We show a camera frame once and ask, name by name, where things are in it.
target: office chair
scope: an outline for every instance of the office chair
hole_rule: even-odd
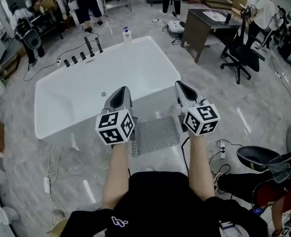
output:
[[[251,75],[248,73],[248,71],[244,68],[244,66],[249,66],[254,71],[259,71],[259,59],[265,61],[265,58],[257,53],[255,50],[247,47],[243,44],[244,40],[244,31],[245,31],[245,25],[246,20],[251,17],[251,9],[248,6],[246,9],[241,11],[241,17],[242,17],[242,28],[241,28],[241,34],[236,35],[233,39],[232,43],[225,47],[222,54],[224,57],[229,57],[233,62],[232,63],[223,63],[221,64],[220,68],[224,69],[225,66],[231,67],[234,66],[238,70],[238,80],[237,84],[240,84],[240,73],[241,70],[248,75],[248,80],[250,80]],[[249,38],[254,38],[257,42],[260,43],[260,40],[255,38],[254,36],[249,35]]]

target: chair base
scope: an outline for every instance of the chair base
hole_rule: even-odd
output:
[[[233,62],[228,62],[228,63],[222,63],[220,68],[224,69],[224,67],[236,67],[237,71],[238,71],[238,80],[236,81],[237,84],[241,83],[241,70],[248,75],[248,80],[251,79],[251,75],[249,74],[249,72],[247,72],[247,70],[243,67],[243,65],[241,64],[241,62],[237,61],[236,59],[234,59],[230,54],[228,53],[224,53],[223,54],[224,57],[229,57]]]

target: black pants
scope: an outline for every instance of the black pants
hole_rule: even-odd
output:
[[[267,48],[269,48],[269,43],[272,40],[273,35],[275,34],[276,31],[273,31],[269,29],[268,32],[265,33],[264,41],[262,43],[262,47],[266,45]]]
[[[91,10],[92,14],[94,14],[96,18],[101,17],[97,0],[78,0],[78,7],[84,21],[90,21],[88,9]]]
[[[246,42],[246,46],[248,46],[249,48],[252,46],[255,39],[251,38],[250,35],[256,37],[259,34],[260,30],[261,28],[254,21],[249,25],[249,38],[248,42]]]
[[[36,61],[34,51],[31,48],[29,48],[24,41],[22,41],[22,44],[26,49],[26,53],[27,53],[27,56],[29,58],[29,64],[34,63]],[[43,57],[45,55],[45,51],[44,51],[42,45],[38,48],[38,55],[39,55],[39,57]]]
[[[256,191],[260,187],[259,184],[271,179],[271,177],[272,175],[269,171],[261,174],[227,174],[219,177],[218,188],[245,202],[256,205]]]
[[[170,0],[163,0],[163,12],[164,13],[167,13],[168,6],[169,6],[169,1]],[[179,15],[180,14],[180,1],[174,1],[173,0],[173,3],[174,3],[174,8],[175,8],[175,13],[177,15]]]

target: black t-shirt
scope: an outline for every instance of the black t-shirt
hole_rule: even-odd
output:
[[[234,200],[203,202],[178,172],[138,172],[114,210],[72,213],[61,237],[208,236],[219,237],[219,221],[242,226],[250,237],[267,237],[266,222]]]

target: white bathtub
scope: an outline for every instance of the white bathtub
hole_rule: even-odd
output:
[[[129,87],[134,115],[147,120],[168,111],[177,80],[180,74],[150,36],[108,47],[37,82],[35,134],[66,147],[90,143],[95,118],[115,90]]]

